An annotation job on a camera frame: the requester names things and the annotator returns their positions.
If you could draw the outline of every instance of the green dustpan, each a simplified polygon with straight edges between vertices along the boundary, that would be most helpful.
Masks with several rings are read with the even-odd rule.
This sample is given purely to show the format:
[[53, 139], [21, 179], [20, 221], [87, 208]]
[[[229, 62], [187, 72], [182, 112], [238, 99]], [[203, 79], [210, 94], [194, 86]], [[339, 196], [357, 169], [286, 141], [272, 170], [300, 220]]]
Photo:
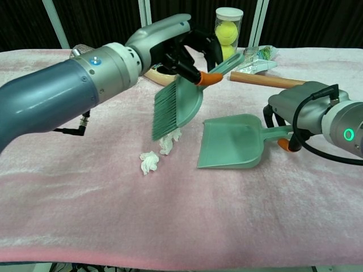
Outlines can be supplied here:
[[[244, 61], [242, 53], [235, 53], [208, 73], [227, 74]], [[176, 86], [176, 124], [180, 128], [189, 123], [198, 113], [203, 101], [203, 90], [207, 86], [196, 86], [183, 77], [178, 77]]]
[[292, 126], [262, 128], [251, 114], [204, 121], [198, 168], [251, 168], [261, 161], [265, 141], [289, 139]]

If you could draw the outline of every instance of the green brush bristles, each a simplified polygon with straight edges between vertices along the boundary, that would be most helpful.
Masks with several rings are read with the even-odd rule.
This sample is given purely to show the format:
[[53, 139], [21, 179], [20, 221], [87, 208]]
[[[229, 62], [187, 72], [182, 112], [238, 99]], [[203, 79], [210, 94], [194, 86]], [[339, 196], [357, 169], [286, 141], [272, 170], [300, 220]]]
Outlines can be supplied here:
[[176, 84], [173, 82], [155, 95], [153, 140], [156, 141], [177, 128]]

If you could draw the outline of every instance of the white tissue paper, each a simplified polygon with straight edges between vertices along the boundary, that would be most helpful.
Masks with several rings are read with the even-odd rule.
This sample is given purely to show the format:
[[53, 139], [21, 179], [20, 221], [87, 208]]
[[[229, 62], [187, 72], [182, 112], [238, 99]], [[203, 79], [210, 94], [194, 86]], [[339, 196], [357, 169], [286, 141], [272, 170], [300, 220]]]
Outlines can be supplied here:
[[144, 176], [146, 176], [150, 170], [156, 171], [156, 169], [158, 169], [157, 164], [159, 162], [159, 156], [154, 151], [142, 153], [140, 159], [142, 160], [141, 170]]
[[160, 154], [162, 155], [169, 155], [170, 151], [172, 150], [172, 140], [177, 142], [179, 137], [182, 136], [182, 132], [179, 128], [172, 131], [171, 133], [165, 135], [163, 138], [159, 140], [159, 145], [162, 148], [160, 150]]

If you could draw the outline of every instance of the tennis ball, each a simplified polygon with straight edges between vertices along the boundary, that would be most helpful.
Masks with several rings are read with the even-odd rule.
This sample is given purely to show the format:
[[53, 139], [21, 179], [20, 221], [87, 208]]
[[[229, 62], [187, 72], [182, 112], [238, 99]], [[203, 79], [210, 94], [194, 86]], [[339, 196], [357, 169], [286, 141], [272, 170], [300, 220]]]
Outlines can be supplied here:
[[222, 45], [221, 47], [224, 61], [235, 53], [232, 45]]
[[230, 45], [237, 39], [237, 26], [233, 22], [223, 21], [216, 27], [216, 36], [221, 45]]

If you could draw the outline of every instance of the pink towel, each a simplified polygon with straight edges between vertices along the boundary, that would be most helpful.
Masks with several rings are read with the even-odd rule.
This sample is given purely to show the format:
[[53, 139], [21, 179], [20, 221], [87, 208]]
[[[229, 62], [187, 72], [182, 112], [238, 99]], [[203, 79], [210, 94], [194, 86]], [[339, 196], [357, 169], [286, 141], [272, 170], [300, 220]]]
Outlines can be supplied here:
[[[0, 54], [0, 84], [67, 59], [68, 50]], [[196, 65], [205, 68], [200, 54]], [[267, 74], [338, 83], [363, 100], [363, 50], [280, 49]], [[262, 109], [278, 88], [231, 82], [205, 90], [197, 116], [158, 170], [143, 176], [153, 97], [136, 86], [91, 111], [84, 137], [24, 135], [0, 156], [0, 261], [158, 270], [363, 263], [363, 167], [266, 144], [253, 169], [197, 169], [208, 118]], [[64, 127], [78, 126], [78, 118]], [[352, 157], [316, 136], [322, 150]]]

